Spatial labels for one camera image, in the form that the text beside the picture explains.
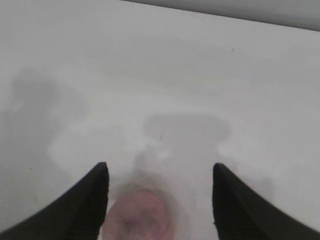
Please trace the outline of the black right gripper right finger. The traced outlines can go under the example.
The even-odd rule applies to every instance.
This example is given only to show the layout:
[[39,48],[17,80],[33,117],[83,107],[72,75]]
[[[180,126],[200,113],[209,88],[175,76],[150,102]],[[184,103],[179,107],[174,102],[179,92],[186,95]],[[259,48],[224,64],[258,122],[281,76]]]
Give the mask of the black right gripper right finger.
[[220,240],[318,240],[320,233],[284,213],[226,165],[212,170],[212,212]]

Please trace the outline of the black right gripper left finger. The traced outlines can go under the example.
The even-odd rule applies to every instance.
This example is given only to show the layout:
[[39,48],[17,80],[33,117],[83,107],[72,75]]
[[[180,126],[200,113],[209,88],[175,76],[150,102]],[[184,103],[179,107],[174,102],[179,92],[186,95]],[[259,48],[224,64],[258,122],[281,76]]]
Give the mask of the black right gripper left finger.
[[4,230],[2,240],[96,240],[105,220],[109,171],[95,165],[62,196],[24,221]]

